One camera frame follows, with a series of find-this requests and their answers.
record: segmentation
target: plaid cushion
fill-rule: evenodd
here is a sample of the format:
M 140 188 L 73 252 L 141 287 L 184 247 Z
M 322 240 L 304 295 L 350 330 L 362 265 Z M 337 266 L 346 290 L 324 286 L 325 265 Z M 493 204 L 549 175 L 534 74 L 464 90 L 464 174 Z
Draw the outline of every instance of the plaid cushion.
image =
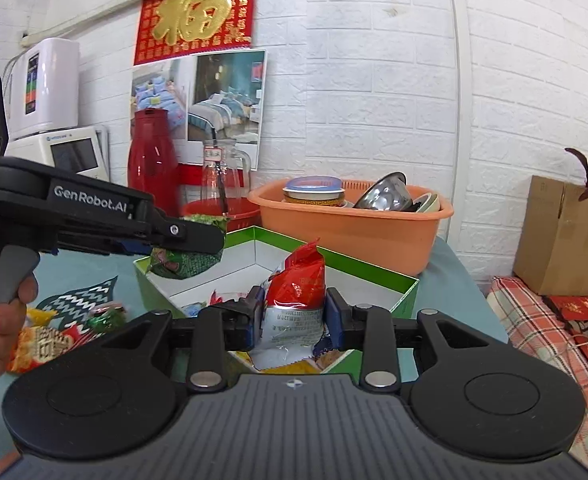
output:
M 572 346 L 564 324 L 519 278 L 494 278 L 487 302 L 516 348 L 564 371 L 583 389 L 587 413 L 570 453 L 588 468 L 588 360 Z

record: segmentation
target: green candy wrapper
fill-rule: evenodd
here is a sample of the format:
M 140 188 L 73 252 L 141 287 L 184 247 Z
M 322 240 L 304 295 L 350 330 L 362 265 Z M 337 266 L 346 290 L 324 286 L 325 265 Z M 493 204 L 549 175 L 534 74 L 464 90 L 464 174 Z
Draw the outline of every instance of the green candy wrapper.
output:
M 228 225 L 228 220 L 223 216 L 196 214 L 183 217 L 183 220 L 215 225 L 223 232 L 226 232 Z M 218 264 L 222 256 L 223 250 L 216 254 L 200 254 L 154 248 L 150 254 L 148 272 L 154 272 L 154 274 L 162 278 L 184 280 L 205 272 L 210 267 Z
M 86 322 L 96 334 L 113 332 L 125 324 L 125 313 L 118 308 L 111 308 L 97 317 L 89 317 Z

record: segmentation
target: cardboard box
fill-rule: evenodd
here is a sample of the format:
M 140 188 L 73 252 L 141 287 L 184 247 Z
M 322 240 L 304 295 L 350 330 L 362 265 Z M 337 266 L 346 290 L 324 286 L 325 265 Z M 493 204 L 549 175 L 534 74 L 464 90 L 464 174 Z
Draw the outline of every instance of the cardboard box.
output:
M 208 301 L 212 292 L 219 294 L 248 292 L 260 285 L 274 269 L 303 242 L 260 227 L 248 227 L 228 233 L 221 261 L 205 272 L 186 280 L 169 280 L 150 272 L 149 258 L 134 262 L 136 278 L 148 310 L 169 309 L 174 317 L 184 317 L 180 308 L 200 301 Z M 418 290 L 418 279 L 383 269 L 361 260 L 319 248 L 325 257 L 325 285 L 334 286 L 349 304 L 369 303 L 387 308 L 393 317 L 409 318 Z M 269 373 L 350 373 L 358 379 L 359 351 L 347 351 L 326 360 L 322 369 L 306 362 Z M 233 374 L 257 373 L 247 354 L 229 352 L 228 368 Z
M 584 187 L 533 176 L 514 274 L 537 294 L 588 296 Z

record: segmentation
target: display screen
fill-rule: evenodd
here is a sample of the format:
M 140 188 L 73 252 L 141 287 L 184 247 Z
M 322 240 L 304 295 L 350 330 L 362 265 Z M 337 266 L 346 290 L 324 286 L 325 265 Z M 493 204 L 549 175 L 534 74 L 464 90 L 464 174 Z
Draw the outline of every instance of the display screen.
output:
M 27 62 L 27 83 L 25 85 L 25 115 L 36 111 L 36 78 L 39 74 L 39 55 Z
M 80 173 L 81 171 L 98 167 L 92 139 L 52 144 L 50 148 L 52 149 L 52 157 L 56 168 L 71 171 L 72 173 Z

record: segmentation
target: green gift box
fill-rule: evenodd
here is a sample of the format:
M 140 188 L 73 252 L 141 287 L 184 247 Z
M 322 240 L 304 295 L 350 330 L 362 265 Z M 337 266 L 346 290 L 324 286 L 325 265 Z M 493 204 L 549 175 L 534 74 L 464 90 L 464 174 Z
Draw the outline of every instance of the green gift box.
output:
M 226 237 L 225 249 L 218 264 L 184 280 L 162 278 L 146 272 L 149 258 L 136 260 L 136 277 L 145 308 L 168 309 L 174 317 L 184 317 L 182 307 L 194 303 L 207 303 L 214 290 L 218 296 L 247 293 L 252 286 L 263 283 L 274 269 L 303 243 L 255 226 L 234 231 Z M 335 287 L 348 304 L 374 304 L 390 310 L 393 317 L 411 316 L 418 290 L 418 279 L 329 251 L 321 246 L 318 250 L 325 258 L 325 285 Z M 258 372 L 246 354 L 229 354 L 231 369 L 234 372 Z M 322 370 L 309 371 L 349 373 L 358 378 L 360 360 L 361 352 L 350 350 L 325 363 Z M 269 373 L 306 372 L 306 368 L 296 365 L 273 368 Z

